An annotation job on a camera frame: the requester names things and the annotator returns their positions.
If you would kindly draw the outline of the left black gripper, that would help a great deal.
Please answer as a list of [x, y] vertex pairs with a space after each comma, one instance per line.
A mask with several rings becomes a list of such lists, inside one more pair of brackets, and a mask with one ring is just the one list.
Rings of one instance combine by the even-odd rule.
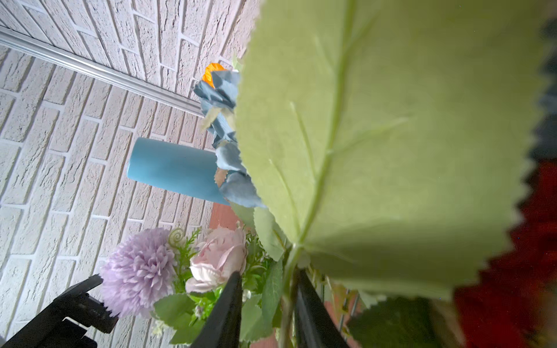
[[102, 283], [101, 276], [95, 274], [71, 286], [1, 346], [97, 347], [86, 335], [87, 329], [110, 334], [118, 322], [117, 316], [111, 316], [104, 304], [88, 293]]

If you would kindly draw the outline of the orange gerbera stem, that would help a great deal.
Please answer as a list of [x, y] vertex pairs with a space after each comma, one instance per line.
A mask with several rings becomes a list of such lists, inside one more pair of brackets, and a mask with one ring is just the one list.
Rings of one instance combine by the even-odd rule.
[[349, 289], [451, 301], [512, 248], [554, 1], [265, 1], [237, 138], [292, 244]]

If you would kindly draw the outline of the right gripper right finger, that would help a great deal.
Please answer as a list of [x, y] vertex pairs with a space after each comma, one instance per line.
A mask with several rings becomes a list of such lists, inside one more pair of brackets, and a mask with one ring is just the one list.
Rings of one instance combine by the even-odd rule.
[[302, 270], [296, 272], [295, 335], [301, 348], [349, 348], [336, 328], [313, 284]]

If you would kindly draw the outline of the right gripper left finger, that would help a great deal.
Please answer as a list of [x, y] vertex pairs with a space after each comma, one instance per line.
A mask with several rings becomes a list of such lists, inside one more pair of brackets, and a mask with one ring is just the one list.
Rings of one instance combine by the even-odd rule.
[[234, 272], [191, 348], [238, 348], [242, 321], [242, 277]]

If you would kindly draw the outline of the white lilac mixed bouquet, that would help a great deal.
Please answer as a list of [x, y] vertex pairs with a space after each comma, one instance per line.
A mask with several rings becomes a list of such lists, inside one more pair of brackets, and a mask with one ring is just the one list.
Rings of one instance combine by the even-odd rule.
[[129, 236], [100, 269], [101, 297], [113, 317], [144, 318], [151, 335], [188, 347], [240, 275], [241, 347], [277, 336], [281, 255], [271, 256], [245, 227], [146, 229]]

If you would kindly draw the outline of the dusty blue rose bouquet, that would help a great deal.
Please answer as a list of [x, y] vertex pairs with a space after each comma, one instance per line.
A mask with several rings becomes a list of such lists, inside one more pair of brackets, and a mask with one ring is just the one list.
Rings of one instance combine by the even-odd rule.
[[233, 70], [213, 71], [212, 82], [200, 81], [194, 93], [200, 99], [202, 128], [213, 134], [216, 151], [216, 184], [225, 200], [246, 208], [264, 208], [262, 199], [244, 166], [236, 139], [235, 107], [240, 74]]

